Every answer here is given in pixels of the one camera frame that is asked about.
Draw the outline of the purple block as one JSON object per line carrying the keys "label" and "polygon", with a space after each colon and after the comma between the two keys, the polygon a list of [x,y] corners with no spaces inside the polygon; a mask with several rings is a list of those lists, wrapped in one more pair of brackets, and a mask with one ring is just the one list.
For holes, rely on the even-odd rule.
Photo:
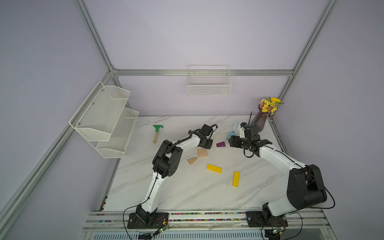
{"label": "purple block", "polygon": [[222,148],[222,147],[226,147],[226,143],[225,142],[220,142],[220,143],[217,143],[217,148]]}

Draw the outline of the wooden triangle block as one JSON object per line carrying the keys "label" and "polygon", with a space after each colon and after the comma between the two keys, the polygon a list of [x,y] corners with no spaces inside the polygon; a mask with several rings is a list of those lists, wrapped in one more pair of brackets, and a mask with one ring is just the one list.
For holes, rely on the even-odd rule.
{"label": "wooden triangle block", "polygon": [[194,157],[194,158],[190,158],[190,159],[188,159],[188,163],[190,164],[190,165],[192,165],[194,162],[196,162],[197,161],[197,157]]}

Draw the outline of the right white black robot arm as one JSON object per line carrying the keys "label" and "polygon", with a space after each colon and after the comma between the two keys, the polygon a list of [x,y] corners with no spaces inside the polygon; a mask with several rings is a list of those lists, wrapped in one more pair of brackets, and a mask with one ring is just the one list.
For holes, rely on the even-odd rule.
{"label": "right white black robot arm", "polygon": [[268,161],[288,177],[285,195],[266,203],[262,208],[264,218],[279,217],[327,201],[320,169],[316,165],[305,165],[279,151],[271,141],[262,140],[256,126],[241,124],[240,135],[228,139],[232,148],[249,151]]}

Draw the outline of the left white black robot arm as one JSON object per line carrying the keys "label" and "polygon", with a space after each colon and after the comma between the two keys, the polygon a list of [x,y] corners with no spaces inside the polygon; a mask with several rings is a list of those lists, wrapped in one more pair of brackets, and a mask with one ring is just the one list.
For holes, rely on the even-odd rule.
{"label": "left white black robot arm", "polygon": [[165,180],[174,175],[179,167],[184,151],[193,148],[209,150],[212,147],[212,135],[218,125],[204,124],[200,129],[189,130],[188,135],[178,141],[164,140],[153,159],[153,175],[149,189],[142,203],[136,206],[136,216],[146,225],[155,221],[158,209],[158,193]]}

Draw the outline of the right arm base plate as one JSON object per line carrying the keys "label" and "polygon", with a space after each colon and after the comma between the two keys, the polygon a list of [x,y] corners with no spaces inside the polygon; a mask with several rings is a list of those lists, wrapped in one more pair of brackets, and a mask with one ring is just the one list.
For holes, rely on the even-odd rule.
{"label": "right arm base plate", "polygon": [[285,215],[275,217],[272,215],[265,214],[262,211],[246,212],[246,220],[250,228],[288,226],[288,222]]}

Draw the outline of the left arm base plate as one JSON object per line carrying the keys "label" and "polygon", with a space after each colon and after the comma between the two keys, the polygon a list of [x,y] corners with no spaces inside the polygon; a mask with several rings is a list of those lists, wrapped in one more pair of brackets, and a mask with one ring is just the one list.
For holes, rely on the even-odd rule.
{"label": "left arm base plate", "polygon": [[128,229],[160,229],[169,221],[169,213],[154,213],[142,220],[136,213],[129,214]]}

